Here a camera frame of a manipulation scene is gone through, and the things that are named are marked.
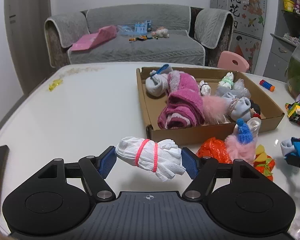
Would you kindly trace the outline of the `blue knit cloth bundle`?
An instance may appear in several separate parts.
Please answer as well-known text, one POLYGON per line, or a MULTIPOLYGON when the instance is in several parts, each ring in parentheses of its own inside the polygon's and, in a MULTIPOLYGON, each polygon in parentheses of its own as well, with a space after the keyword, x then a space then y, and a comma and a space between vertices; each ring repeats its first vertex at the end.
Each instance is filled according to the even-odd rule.
POLYGON ((281 152, 286 159, 288 156, 296 156, 300 158, 300 138, 291 137, 280 143, 281 152))

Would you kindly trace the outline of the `orange plastic bag bundle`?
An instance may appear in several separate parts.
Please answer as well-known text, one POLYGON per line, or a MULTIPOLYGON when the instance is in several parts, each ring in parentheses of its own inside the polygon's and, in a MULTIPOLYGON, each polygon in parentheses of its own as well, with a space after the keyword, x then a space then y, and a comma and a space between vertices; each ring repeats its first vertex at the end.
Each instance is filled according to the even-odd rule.
POLYGON ((232 164, 229 154, 226 151, 225 142, 215 137, 207 139, 199 148, 196 155, 199 158, 211 157, 222 164, 232 164))

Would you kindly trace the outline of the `white cloth pink bands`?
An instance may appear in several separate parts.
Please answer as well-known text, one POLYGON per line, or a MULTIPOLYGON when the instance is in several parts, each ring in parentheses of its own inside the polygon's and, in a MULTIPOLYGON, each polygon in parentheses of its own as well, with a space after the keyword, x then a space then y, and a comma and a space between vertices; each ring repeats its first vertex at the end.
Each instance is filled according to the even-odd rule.
POLYGON ((181 148, 171 139, 154 142, 124 137, 115 147, 115 154, 129 165, 153 172, 163 182, 186 171, 182 165, 181 148))

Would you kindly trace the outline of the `pink fluffy bird toy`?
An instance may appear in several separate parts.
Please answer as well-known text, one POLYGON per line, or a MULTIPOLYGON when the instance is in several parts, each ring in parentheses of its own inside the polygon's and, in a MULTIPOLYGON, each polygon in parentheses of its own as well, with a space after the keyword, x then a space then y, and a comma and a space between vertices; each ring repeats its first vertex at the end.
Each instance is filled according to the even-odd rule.
POLYGON ((252 164, 255 159, 256 141, 243 119, 237 120, 237 133, 225 139, 226 151, 231 161, 242 159, 252 164))

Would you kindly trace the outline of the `pink fur pompom keychain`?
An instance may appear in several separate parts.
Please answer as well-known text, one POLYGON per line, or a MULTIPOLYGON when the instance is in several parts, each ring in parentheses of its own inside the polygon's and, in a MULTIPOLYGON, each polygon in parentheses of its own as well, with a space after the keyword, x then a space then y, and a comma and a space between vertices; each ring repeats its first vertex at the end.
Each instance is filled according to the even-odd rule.
POLYGON ((228 110, 227 100, 219 96, 206 95, 202 97, 203 116, 206 124, 218 125, 226 122, 228 110))

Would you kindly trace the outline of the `white cloth beige band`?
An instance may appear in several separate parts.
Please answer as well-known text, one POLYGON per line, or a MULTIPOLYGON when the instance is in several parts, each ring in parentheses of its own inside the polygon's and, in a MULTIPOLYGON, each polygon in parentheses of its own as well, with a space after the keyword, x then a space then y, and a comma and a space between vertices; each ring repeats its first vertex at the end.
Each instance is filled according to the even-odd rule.
POLYGON ((241 144, 248 144, 258 136, 261 126, 261 119, 251 118, 245 122, 242 118, 236 121, 234 135, 237 141, 241 144))

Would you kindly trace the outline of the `mickey mouse toy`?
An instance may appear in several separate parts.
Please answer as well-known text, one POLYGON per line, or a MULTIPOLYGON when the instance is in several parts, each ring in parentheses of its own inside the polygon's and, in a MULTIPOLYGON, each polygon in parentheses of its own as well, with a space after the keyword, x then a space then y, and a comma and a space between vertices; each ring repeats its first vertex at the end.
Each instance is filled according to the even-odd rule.
POLYGON ((254 103, 253 100, 250 99, 250 114, 252 118, 261 119, 261 110, 258 104, 254 103))

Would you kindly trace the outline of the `white cloth green band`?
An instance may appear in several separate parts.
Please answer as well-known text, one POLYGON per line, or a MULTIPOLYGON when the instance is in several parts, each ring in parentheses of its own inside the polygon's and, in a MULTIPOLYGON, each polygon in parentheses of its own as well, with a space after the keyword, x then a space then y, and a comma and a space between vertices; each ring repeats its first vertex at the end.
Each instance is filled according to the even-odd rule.
POLYGON ((227 72, 227 74, 219 81, 219 87, 225 87, 228 89, 232 89, 234 85, 234 74, 233 72, 227 72))

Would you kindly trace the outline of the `light grey knit pouch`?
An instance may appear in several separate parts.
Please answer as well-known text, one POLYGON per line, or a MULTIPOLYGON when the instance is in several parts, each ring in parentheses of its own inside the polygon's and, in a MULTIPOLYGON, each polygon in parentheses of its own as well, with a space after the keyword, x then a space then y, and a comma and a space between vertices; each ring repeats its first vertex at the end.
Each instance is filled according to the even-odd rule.
POLYGON ((168 89, 168 75, 172 71, 169 64, 164 64, 158 70, 152 70, 145 82, 147 93, 156 98, 162 96, 168 89))

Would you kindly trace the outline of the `small colourful brick strip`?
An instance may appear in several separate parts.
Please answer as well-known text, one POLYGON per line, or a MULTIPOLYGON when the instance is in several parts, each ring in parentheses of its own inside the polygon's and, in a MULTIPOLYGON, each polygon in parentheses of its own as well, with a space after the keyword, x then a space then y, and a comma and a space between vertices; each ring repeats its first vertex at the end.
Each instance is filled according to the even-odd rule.
POLYGON ((273 91, 275 90, 275 86, 272 85, 271 83, 268 83, 266 80, 261 80, 261 81, 259 82, 259 84, 260 84, 263 88, 265 88, 265 89, 267 89, 267 90, 269 90, 269 91, 271 91, 271 92, 273 92, 273 91))

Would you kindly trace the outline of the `yellow wrapper on table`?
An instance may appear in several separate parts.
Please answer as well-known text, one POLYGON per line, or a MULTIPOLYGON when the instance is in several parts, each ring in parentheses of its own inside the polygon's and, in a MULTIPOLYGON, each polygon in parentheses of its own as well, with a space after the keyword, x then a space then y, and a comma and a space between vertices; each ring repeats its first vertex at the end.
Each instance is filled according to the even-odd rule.
POLYGON ((63 83, 62 79, 53 80, 51 84, 49 84, 49 91, 53 91, 56 87, 63 83))

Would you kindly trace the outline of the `small plush animal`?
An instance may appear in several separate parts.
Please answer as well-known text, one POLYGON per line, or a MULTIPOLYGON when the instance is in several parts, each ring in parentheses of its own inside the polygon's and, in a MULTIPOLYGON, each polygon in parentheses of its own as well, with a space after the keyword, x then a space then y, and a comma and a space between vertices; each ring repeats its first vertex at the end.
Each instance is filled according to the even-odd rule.
POLYGON ((153 38, 169 38, 169 32, 168 29, 165 27, 160 27, 156 31, 153 31, 151 33, 153 38))

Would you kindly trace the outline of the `blue toy castle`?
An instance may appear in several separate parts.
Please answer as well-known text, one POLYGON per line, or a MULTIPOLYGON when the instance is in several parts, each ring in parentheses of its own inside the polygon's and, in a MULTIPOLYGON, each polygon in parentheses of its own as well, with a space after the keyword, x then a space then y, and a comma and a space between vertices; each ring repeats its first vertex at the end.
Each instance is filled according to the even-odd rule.
POLYGON ((146 35, 151 32, 152 21, 146 20, 144 22, 136 22, 134 26, 130 27, 128 25, 118 25, 117 32, 123 36, 132 36, 132 35, 146 35))

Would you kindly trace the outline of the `decorated refrigerator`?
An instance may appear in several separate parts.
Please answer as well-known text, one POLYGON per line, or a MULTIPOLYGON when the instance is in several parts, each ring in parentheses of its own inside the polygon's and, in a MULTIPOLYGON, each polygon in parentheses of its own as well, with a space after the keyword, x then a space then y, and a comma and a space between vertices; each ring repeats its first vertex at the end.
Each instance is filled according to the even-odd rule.
POLYGON ((210 7, 230 11, 234 31, 230 51, 249 63, 248 72, 256 68, 266 22, 267 0, 210 0, 210 7))

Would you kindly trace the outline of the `door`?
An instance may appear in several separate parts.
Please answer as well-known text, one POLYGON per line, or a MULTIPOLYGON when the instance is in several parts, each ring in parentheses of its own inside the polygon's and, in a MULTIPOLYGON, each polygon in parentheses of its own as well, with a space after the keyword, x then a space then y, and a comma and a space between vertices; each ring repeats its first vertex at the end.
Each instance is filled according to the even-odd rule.
POLYGON ((51 74, 44 22, 50 0, 4 0, 6 34, 14 68, 24 94, 51 74))

